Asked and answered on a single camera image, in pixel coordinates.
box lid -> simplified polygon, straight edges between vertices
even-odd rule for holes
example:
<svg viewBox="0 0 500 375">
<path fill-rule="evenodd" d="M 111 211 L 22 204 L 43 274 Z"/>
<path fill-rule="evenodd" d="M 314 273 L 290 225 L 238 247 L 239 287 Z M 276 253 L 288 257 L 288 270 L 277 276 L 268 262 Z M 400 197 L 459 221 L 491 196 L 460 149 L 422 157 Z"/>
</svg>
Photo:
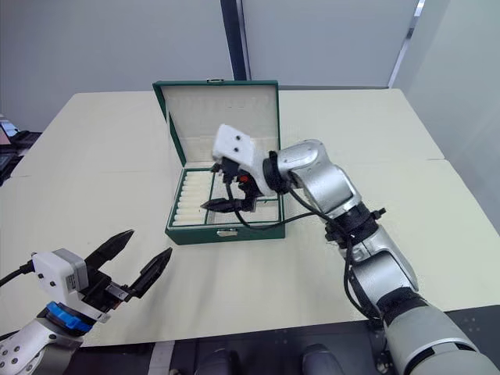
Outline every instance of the box lid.
<svg viewBox="0 0 500 375">
<path fill-rule="evenodd" d="M 258 148 L 280 148 L 275 80 L 158 81 L 153 89 L 183 166 L 212 162 L 221 123 L 248 134 Z"/>
</svg>

open box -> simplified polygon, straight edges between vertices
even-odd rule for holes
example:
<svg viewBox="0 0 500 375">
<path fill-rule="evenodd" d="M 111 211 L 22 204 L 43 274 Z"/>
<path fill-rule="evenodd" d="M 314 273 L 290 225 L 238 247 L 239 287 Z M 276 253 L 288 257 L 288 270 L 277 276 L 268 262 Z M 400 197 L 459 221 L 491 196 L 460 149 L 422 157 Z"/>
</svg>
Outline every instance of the open box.
<svg viewBox="0 0 500 375">
<path fill-rule="evenodd" d="M 284 226 L 251 230 L 233 213 L 208 212 L 199 206 L 227 198 L 222 177 L 210 172 L 213 142 L 227 123 L 252 137 L 257 148 L 280 149 L 276 81 L 159 81 L 153 84 L 183 166 L 165 233 L 178 245 L 284 238 Z M 235 198 L 245 194 L 232 186 Z M 284 218 L 283 198 L 261 197 L 254 212 L 242 212 L 252 225 Z"/>
</svg>

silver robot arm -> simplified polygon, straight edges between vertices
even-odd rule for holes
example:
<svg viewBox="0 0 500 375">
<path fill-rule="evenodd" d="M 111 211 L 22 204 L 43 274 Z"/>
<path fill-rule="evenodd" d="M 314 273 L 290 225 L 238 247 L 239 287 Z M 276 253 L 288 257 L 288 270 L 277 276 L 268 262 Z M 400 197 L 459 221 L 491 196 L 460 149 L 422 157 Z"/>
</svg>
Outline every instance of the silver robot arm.
<svg viewBox="0 0 500 375">
<path fill-rule="evenodd" d="M 127 230 L 111 237 L 86 259 L 61 248 L 34 253 L 20 267 L 23 273 L 36 273 L 53 301 L 21 330 L 0 341 L 0 375 L 62 374 L 96 322 L 105 323 L 110 309 L 145 294 L 165 269 L 172 248 L 153 258 L 131 286 L 120 286 L 98 270 L 123 250 L 133 233 Z"/>
<path fill-rule="evenodd" d="M 304 189 L 314 209 L 323 215 L 327 240 L 336 242 L 349 262 L 348 282 L 362 311 L 382 320 L 401 375 L 500 374 L 442 311 L 418 295 L 413 268 L 377 223 L 384 210 L 370 212 L 365 207 L 353 183 L 328 159 L 320 141 L 303 141 L 270 152 L 266 159 L 248 136 L 221 125 L 213 155 L 227 183 L 237 171 L 253 177 L 259 190 L 252 192 L 253 197 L 268 195 L 270 190 L 293 194 L 293 188 Z"/>
</svg>

table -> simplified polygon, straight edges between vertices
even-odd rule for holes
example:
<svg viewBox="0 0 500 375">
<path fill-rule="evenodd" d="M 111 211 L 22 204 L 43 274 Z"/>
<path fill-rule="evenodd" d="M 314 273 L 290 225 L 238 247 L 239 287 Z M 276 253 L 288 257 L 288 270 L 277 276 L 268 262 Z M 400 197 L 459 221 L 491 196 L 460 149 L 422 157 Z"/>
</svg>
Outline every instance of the table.
<svg viewBox="0 0 500 375">
<path fill-rule="evenodd" d="M 322 92 L 332 95 L 331 91 Z M 355 102 L 352 92 L 348 95 Z M 374 97 L 387 95 L 385 91 L 370 92 Z M 294 100 L 288 101 L 288 94 L 299 93 L 280 93 L 281 131 L 284 139 L 291 140 L 294 136 L 287 132 L 284 118 L 296 108 L 290 107 Z M 360 95 L 368 100 L 365 92 Z M 403 100 L 400 95 L 396 91 L 389 97 Z M 110 235 L 134 228 L 136 233 L 126 249 L 104 266 L 115 281 L 134 280 L 141 266 L 169 245 L 174 246 L 173 257 L 149 293 L 120 306 L 107 324 L 96 325 L 86 336 L 86 345 L 360 319 L 342 290 L 343 262 L 337 250 L 325 242 L 323 226 L 313 217 L 287 225 L 284 240 L 172 244 L 163 229 L 180 164 L 151 96 L 148 92 L 82 94 L 64 107 L 15 177 L 0 189 L 0 274 L 26 262 L 33 251 L 66 247 L 86 256 Z M 135 110 L 128 111 L 133 103 Z M 403 100 L 401 106 L 407 105 Z M 411 111 L 407 116 L 415 119 Z M 391 121 L 394 127 L 404 127 L 405 117 L 395 117 L 397 121 Z M 418 125 L 413 120 L 409 124 L 410 128 Z M 300 131 L 305 134 L 308 129 Z M 440 157 L 427 132 L 412 130 L 421 136 L 411 142 L 397 136 L 389 142 L 393 130 L 389 126 L 382 129 L 367 131 L 366 136 L 374 144 L 394 145 L 400 150 L 398 160 L 394 149 L 381 147 L 380 152 L 367 152 L 364 160 L 358 152 L 348 155 L 346 151 L 342 166 L 370 208 L 387 208 L 381 223 L 413 264 L 423 295 L 442 309 L 497 304 L 500 239 L 495 229 L 453 168 Z M 326 129 L 325 138 L 334 133 L 338 131 L 333 127 Z M 325 144 L 328 152 L 334 152 L 335 143 Z M 127 153 L 131 145 L 142 150 L 140 158 Z M 64 157 L 49 150 L 55 146 Z M 289 199 L 285 209 L 287 216 L 301 212 Z M 482 259 L 487 259 L 480 265 L 471 255 L 478 244 Z M 25 324 L 48 299 L 34 277 L 24 276 L 0 289 L 0 303 L 7 302 L 0 332 Z"/>
</svg>

white wall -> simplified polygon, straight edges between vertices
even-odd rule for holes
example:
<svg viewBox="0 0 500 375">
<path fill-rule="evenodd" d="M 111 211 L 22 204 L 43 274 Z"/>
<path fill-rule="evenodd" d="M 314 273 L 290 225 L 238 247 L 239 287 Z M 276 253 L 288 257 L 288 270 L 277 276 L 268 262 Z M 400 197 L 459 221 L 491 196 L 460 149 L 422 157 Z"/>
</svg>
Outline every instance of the white wall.
<svg viewBox="0 0 500 375">
<path fill-rule="evenodd" d="M 500 232 L 499 16 L 498 0 L 427 1 L 395 87 Z"/>
<path fill-rule="evenodd" d="M 253 80 L 385 87 L 418 0 L 243 0 Z"/>
<path fill-rule="evenodd" d="M 76 92 L 232 76 L 219 1 L 0 0 L 0 111 L 21 129 Z"/>
</svg>

